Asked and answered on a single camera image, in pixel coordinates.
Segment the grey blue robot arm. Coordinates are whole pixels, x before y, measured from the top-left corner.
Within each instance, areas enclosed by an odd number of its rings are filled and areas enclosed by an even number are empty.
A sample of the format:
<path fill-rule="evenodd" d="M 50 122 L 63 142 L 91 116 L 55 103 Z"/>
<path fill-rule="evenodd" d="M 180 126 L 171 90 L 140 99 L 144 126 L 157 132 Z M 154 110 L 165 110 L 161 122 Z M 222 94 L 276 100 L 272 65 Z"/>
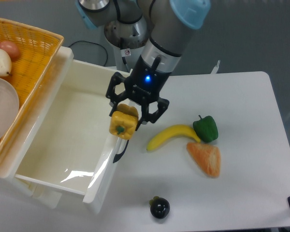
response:
<path fill-rule="evenodd" d="M 129 99 L 141 107 L 138 124 L 155 123 L 169 101 L 160 91 L 211 8 L 208 0 L 79 0 L 92 25 L 104 26 L 108 41 L 121 50 L 141 49 L 128 77 L 116 72 L 106 97 L 111 113 Z"/>

